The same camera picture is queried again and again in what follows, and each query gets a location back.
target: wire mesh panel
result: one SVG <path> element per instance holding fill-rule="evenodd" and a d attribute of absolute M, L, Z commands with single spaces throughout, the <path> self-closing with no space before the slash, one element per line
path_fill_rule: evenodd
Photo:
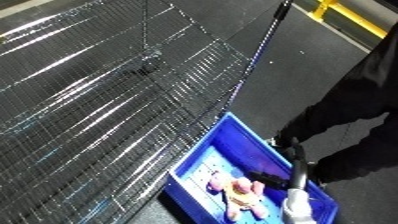
<path fill-rule="evenodd" d="M 247 61 L 158 0 L 94 1 L 5 33 L 0 223 L 128 221 Z"/>

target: gray floor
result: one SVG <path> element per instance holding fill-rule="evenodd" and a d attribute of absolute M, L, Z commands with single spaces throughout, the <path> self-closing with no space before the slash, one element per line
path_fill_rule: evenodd
<path fill-rule="evenodd" d="M 0 31 L 23 21 L 49 15 L 81 0 L 58 1 L 20 13 L 2 22 Z M 250 56 L 272 19 L 277 0 L 172 0 L 207 30 Z M 233 105 L 234 112 L 257 134 L 272 136 L 289 119 L 323 94 L 366 53 L 293 8 L 282 23 L 253 76 Z M 354 144 L 382 120 L 343 125 L 304 143 L 311 160 Z M 366 178 L 330 184 L 327 191 L 340 211 L 336 223 L 396 223 L 397 168 Z M 191 223 L 176 205 L 161 194 L 132 223 Z"/>

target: metal bar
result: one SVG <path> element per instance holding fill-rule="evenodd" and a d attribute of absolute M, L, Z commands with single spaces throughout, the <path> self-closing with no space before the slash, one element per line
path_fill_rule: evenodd
<path fill-rule="evenodd" d="M 318 1 L 320 2 L 318 8 L 315 11 L 309 13 L 309 16 L 318 22 L 323 22 L 323 16 L 327 12 L 327 10 L 331 8 L 340 13 L 342 16 L 348 18 L 349 20 L 378 36 L 379 38 L 384 38 L 387 35 L 387 32 L 385 30 L 366 20 L 365 18 L 348 9 L 347 7 L 344 7 L 338 2 L 338 0 Z"/>
<path fill-rule="evenodd" d="M 142 50 L 148 47 L 148 0 L 142 0 Z"/>

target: plush toy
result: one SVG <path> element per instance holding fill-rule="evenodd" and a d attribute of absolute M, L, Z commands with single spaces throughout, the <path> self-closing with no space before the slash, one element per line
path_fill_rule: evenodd
<path fill-rule="evenodd" d="M 238 221 L 242 210 L 251 210 L 258 219 L 268 216 L 267 208 L 261 203 L 265 185 L 251 182 L 246 177 L 233 178 L 230 174 L 216 171 L 212 174 L 208 185 L 210 190 L 225 194 L 227 217 L 232 222 Z"/>

